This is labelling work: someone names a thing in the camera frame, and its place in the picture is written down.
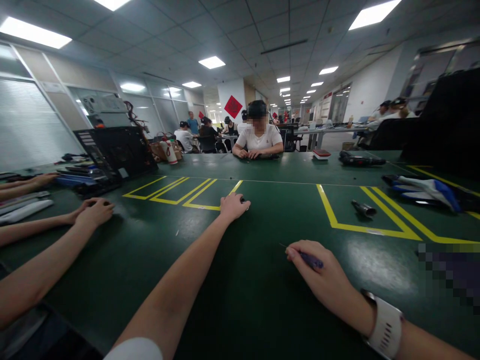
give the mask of window blind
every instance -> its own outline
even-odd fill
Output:
[[[0,172],[79,154],[73,134],[34,82],[0,78]]]

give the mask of sleeve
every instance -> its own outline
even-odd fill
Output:
[[[103,360],[163,360],[160,348],[146,337],[134,337],[122,342]]]
[[[238,136],[238,139],[236,141],[236,145],[238,145],[241,148],[244,148],[245,145],[247,145],[247,133],[248,132],[249,132],[248,129],[245,129],[244,131],[242,131],[240,133],[240,135]]]
[[[272,125],[273,128],[271,129],[271,145],[275,146],[278,143],[283,143],[282,141],[282,135],[280,135],[280,132],[277,130],[277,127]]]

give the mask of power drill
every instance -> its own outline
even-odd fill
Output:
[[[373,157],[354,156],[348,151],[340,151],[338,158],[344,165],[352,165],[358,167],[370,165],[384,165],[387,161],[385,159],[378,159]]]

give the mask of screwdriver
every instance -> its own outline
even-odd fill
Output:
[[[278,244],[283,246],[284,248],[288,247],[288,246],[283,245],[280,242]],[[324,263],[322,262],[322,260],[317,259],[315,256],[308,255],[308,254],[306,254],[304,252],[301,252],[301,251],[299,251],[298,253],[300,254],[303,261],[306,262],[306,264],[309,267],[311,267],[312,269],[315,269],[315,268],[322,269],[324,267]]]

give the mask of ceiling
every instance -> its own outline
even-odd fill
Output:
[[[348,31],[359,11],[385,0],[131,0],[112,12],[93,0],[2,0],[6,16],[68,36],[60,54],[118,72],[147,72],[206,89],[245,78],[270,103],[290,87],[297,105],[312,83],[315,101],[402,41],[478,23],[477,0],[402,0],[382,22]],[[15,43],[52,51],[49,47]],[[269,54],[261,52],[307,39]],[[199,60],[218,56],[209,70]],[[339,66],[320,75],[323,68]],[[290,75],[290,82],[277,78]]]

